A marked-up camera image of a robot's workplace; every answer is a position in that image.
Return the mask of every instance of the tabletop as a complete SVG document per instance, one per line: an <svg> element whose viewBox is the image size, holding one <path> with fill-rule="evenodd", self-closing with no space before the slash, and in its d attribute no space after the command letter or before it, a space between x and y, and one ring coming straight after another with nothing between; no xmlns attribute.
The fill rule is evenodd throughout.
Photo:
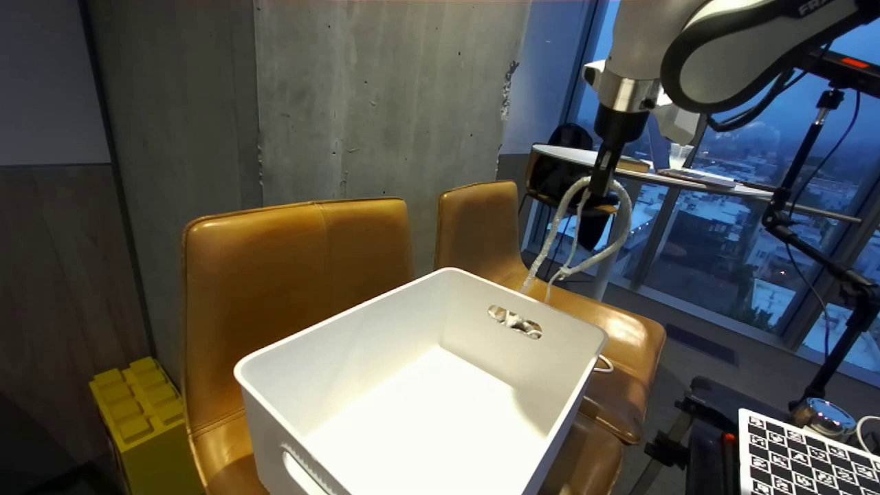
<svg viewBox="0 0 880 495"><path fill-rule="evenodd" d="M596 163L596 157L598 155L598 153L593 150L580 150L577 148L566 148L564 146L552 146L550 144L533 144L532 149L542 155L557 159L563 159L572 163L577 163L578 165L582 166L593 166L593 164ZM668 188L681 188L684 190L700 191L717 195L754 198L765 203L769 203L770 198L773 195L773 193L770 193L763 189L750 188L748 186L744 186L743 184L737 184L733 188L717 188L707 186L705 184L700 184L698 182L683 181L681 179L676 179L675 177L667 177L665 175L655 174L653 171L649 171L647 173L634 172L632 170L624 170L622 168L618 168L614 171L614 174L619 177L626 177L628 179L632 179L638 182L644 182L647 184L657 184L661 186L666 186ZM860 224L862 222L859 218L842 215L833 211L819 210L817 208L811 208L809 206L796 205L795 210L808 215L833 218L835 220L842 220L844 222L850 222L854 224Z"/></svg>

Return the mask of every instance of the wooden wall panel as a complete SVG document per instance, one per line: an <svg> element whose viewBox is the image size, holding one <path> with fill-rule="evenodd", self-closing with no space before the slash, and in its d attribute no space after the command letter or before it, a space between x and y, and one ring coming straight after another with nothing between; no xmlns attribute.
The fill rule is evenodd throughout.
<svg viewBox="0 0 880 495"><path fill-rule="evenodd" d="M110 166L0 169L0 486L106 452L87 382L148 353Z"/></svg>

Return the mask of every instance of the white table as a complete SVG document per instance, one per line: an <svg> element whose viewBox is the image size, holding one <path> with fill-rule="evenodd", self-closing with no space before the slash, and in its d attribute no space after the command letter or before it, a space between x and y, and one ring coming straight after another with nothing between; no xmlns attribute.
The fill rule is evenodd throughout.
<svg viewBox="0 0 880 495"><path fill-rule="evenodd" d="M565 161L587 167L592 167L593 164L596 163L596 157L598 155L598 153L591 150L579 150L576 148L566 148L564 146L552 146L550 144L534 144L532 146L532 149L548 157L563 159ZM667 188L680 188L690 191L702 191L725 196L748 197L763 201L765 203L770 203L770 198L773 196L773 193L771 192L765 191L763 189L750 188L742 184L737 184L733 188L716 188L712 186L707 186L705 184L700 184L698 182L682 181L681 179L676 179L674 177L667 177L665 175L655 174L653 171L649 171L647 173L633 172L631 170L623 170L618 168L614 171L614 175L616 177L625 177L637 183L637 186L634 188L627 187L627 193L633 199L633 204L635 204L635 202L639 198L639 192L641 190L642 184L657 184L660 186L666 186ZM839 213L834 213L833 211L819 210L816 208L811 208L809 206L796 205L795 211L819 217L833 218L835 220L851 222L855 224L860 224L862 222L859 218L849 217L848 215L841 215ZM620 229L623 228L629 228L629 225L620 225L620 222L615 216L614 220L612 221L611 232L608 236L608 239L616 239L617 236L621 234ZM608 279L611 277L611 272L616 262L617 254L615 253L614 255L605 258L598 265L593 299L602 300L603 296L605 296L605 288L608 286Z"/></svg>

